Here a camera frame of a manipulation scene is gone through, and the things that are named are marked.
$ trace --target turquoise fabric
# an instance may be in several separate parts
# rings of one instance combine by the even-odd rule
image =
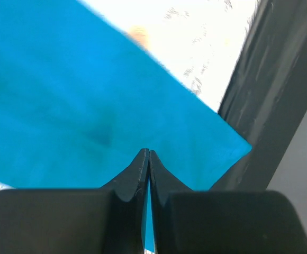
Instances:
[[[100,187],[140,148],[207,189],[250,145],[80,3],[0,0],[0,182]]]

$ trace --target black plastic part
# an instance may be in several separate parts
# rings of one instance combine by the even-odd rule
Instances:
[[[220,116],[253,147],[211,189],[268,186],[307,111],[307,0],[260,2]]]
[[[277,192],[193,192],[150,152],[157,254],[307,253],[291,203]]]
[[[143,253],[148,156],[99,189],[0,191],[0,254]]]

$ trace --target blurry object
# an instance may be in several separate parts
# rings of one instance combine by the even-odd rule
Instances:
[[[128,31],[128,34],[135,42],[137,42],[143,48],[149,50],[149,45],[150,45],[149,34],[144,27],[138,25],[133,26]]]

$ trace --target black frame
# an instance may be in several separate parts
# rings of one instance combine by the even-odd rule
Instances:
[[[307,111],[307,0],[261,1],[219,115],[253,147],[210,190],[265,190]]]

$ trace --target blue cloth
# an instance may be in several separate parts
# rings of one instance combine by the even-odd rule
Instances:
[[[0,182],[100,187],[140,148],[207,189],[250,145],[80,3],[0,0]]]

